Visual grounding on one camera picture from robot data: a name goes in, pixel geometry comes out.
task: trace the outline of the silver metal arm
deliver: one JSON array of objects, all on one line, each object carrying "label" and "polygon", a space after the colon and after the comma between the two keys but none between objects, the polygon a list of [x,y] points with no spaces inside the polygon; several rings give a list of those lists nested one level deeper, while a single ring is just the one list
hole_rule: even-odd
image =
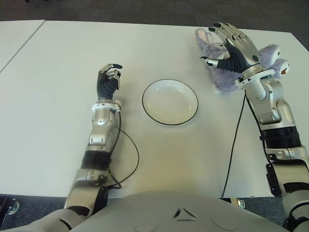
[{"label": "silver metal arm", "polygon": [[261,139],[272,161],[267,165],[267,178],[271,192],[282,197],[287,215],[284,226],[290,231],[308,231],[309,156],[300,142],[291,108],[283,98],[281,83],[272,74],[273,70],[263,71],[236,83],[246,90],[260,124]]},{"label": "silver metal arm", "polygon": [[113,93],[120,87],[120,72],[110,70],[122,68],[108,64],[98,73],[98,101],[92,106],[92,131],[86,146],[81,168],[67,197],[65,208],[89,217],[107,204],[109,176],[108,167],[118,132],[115,113],[120,112],[119,101],[112,100]]},{"label": "silver metal arm", "polygon": [[206,64],[242,73],[236,85],[246,90],[247,98],[259,123],[260,139],[266,144],[270,190],[282,196],[287,214],[285,228],[309,231],[309,156],[301,144],[289,104],[283,98],[281,83],[272,78],[273,70],[264,71],[251,39],[228,23],[209,28],[216,33],[230,58],[216,60],[203,57]]}]

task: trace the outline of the stuffed animal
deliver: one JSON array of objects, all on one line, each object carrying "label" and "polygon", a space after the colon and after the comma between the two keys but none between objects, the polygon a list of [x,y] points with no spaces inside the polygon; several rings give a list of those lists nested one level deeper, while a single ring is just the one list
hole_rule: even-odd
[{"label": "stuffed animal", "polygon": [[[229,58],[229,52],[222,43],[213,43],[212,34],[202,28],[196,30],[196,39],[202,54],[209,58],[226,59]],[[290,69],[287,60],[279,59],[280,48],[278,45],[271,44],[259,51],[261,64],[266,69],[273,69],[273,77],[280,78],[286,75]],[[213,80],[212,90],[215,93],[230,92],[238,89],[235,80],[241,77],[240,73],[230,72],[215,67],[208,66],[211,70]]]}]

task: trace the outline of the black band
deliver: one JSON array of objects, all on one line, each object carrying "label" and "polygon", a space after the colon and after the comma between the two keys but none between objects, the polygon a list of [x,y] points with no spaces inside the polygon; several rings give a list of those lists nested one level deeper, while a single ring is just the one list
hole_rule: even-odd
[{"label": "black band", "polygon": [[262,131],[261,140],[265,141],[267,148],[293,148],[300,147],[301,142],[296,127],[283,127]]},{"label": "black band", "polygon": [[81,168],[107,170],[110,163],[110,152],[88,150],[85,152]]}]

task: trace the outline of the black cable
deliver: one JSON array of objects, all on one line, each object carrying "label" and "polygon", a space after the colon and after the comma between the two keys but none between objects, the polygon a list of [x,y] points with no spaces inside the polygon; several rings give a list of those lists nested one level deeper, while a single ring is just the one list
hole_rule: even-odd
[{"label": "black cable", "polygon": [[137,168],[138,168],[138,166],[139,166],[139,163],[140,163],[140,152],[139,152],[139,150],[138,150],[138,148],[137,148],[135,142],[133,141],[133,139],[132,139],[126,132],[124,132],[124,131],[123,131],[122,129],[120,129],[120,128],[118,128],[118,129],[119,129],[119,131],[121,131],[124,135],[126,135],[126,136],[131,140],[132,144],[134,145],[134,147],[135,147],[135,149],[136,149],[137,158],[138,158],[138,159],[137,159],[137,164],[136,164],[134,170],[130,173],[130,175],[128,175],[126,178],[124,178],[124,179],[121,180],[121,181],[118,181],[118,180],[113,176],[113,174],[112,174],[110,168],[108,168],[108,172],[109,172],[109,174],[110,174],[112,180],[115,182],[115,184],[112,184],[112,185],[107,186],[108,189],[114,189],[114,188],[115,188],[115,189],[121,189],[121,188],[122,188],[121,183],[124,182],[125,180],[127,180],[128,178],[130,178],[130,177],[135,173],[135,171],[137,170]]},{"label": "black cable", "polygon": [[241,119],[243,107],[244,107],[244,105],[245,105],[245,99],[246,99],[246,93],[245,93],[245,95],[243,96],[243,100],[242,100],[242,106],[241,106],[241,110],[240,110],[240,115],[239,115],[238,123],[237,123],[237,126],[236,126],[234,141],[233,141],[232,150],[231,150],[230,162],[229,162],[228,169],[227,169],[227,175],[226,175],[226,179],[225,179],[225,184],[224,184],[223,192],[222,192],[222,195],[221,195],[221,200],[222,200],[223,197],[224,197],[224,193],[225,193],[225,189],[226,189],[226,185],[227,185],[228,176],[229,176],[229,174],[230,174],[231,163],[232,163],[232,157],[233,157],[233,150],[234,150],[234,145],[235,145],[235,141],[236,141],[236,137],[237,137],[238,127],[239,127],[239,123],[240,123],[240,119]]},{"label": "black cable", "polygon": [[120,131],[121,131],[121,113],[120,111],[118,112],[118,116],[119,116],[119,127],[118,127],[118,133],[117,133],[117,137],[116,137],[116,140],[115,140],[115,143],[114,145],[112,146],[112,149],[111,149],[111,155],[116,147],[116,144],[118,142],[118,139],[119,139],[119,135],[120,135]]},{"label": "black cable", "polygon": [[[247,95],[246,95],[246,100],[247,100],[247,103],[248,103],[249,108],[250,108],[250,110],[251,110],[251,113],[252,113],[252,115],[253,115],[253,117],[254,117],[254,119],[255,119],[255,122],[256,122],[256,124],[257,124],[257,127],[258,127],[258,129],[259,129],[259,131],[260,131],[260,135],[263,136],[263,132],[262,132],[262,130],[261,130],[261,128],[260,128],[260,123],[259,123],[259,121],[257,120],[257,118],[256,118],[256,116],[255,116],[255,113],[254,113],[254,111],[253,111],[253,108],[252,108],[252,106],[251,106],[251,103],[250,103],[249,99],[247,98]],[[265,141],[264,141],[264,140],[262,140],[262,145],[263,145],[263,150],[264,150],[265,157],[266,157],[268,163],[270,163],[270,160],[269,160],[269,158],[267,157],[267,154],[266,154],[266,150],[265,150],[266,146],[265,146]]]}]

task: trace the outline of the floor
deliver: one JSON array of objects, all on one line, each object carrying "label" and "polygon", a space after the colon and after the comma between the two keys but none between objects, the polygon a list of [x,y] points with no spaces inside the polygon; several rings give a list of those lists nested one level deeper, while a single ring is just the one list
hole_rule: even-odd
[{"label": "floor", "polygon": [[[0,21],[73,20],[183,26],[229,22],[238,28],[291,32],[309,49],[308,0],[0,0]],[[21,206],[1,230],[29,224],[63,207],[64,198],[16,196]],[[246,209],[277,224],[280,198],[245,199]]]}]

